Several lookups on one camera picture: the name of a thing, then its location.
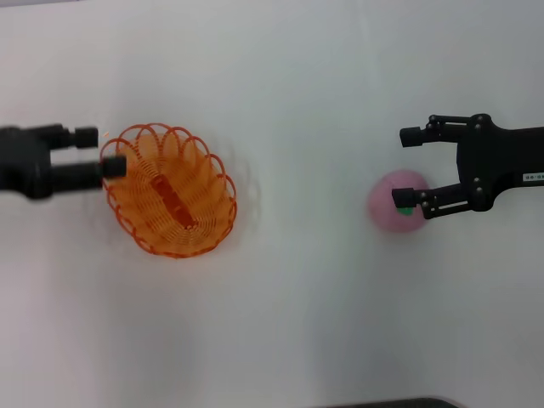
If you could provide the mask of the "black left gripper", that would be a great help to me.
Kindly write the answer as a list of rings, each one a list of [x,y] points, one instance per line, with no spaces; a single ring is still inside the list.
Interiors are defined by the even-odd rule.
[[[96,127],[1,127],[1,191],[37,201],[50,198],[53,190],[99,190],[104,179],[125,177],[125,156],[51,166],[50,150],[98,145]]]

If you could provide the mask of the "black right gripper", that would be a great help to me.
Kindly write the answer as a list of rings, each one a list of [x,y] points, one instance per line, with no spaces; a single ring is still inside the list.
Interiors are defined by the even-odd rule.
[[[458,143],[456,164],[461,184],[392,190],[398,209],[419,206],[425,219],[471,210],[486,212],[506,190],[543,186],[542,127],[504,129],[487,114],[470,118],[431,115],[424,128],[402,128],[399,137],[404,148]]]

